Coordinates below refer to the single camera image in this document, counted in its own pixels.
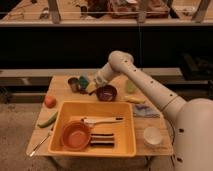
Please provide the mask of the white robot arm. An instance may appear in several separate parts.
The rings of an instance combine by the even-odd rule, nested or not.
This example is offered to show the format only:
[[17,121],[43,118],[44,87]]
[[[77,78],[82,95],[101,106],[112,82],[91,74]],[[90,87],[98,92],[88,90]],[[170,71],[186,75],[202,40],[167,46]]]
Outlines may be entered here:
[[186,101],[133,64],[126,52],[113,51],[95,74],[97,87],[118,74],[126,75],[164,114],[175,129],[176,171],[213,171],[213,100]]

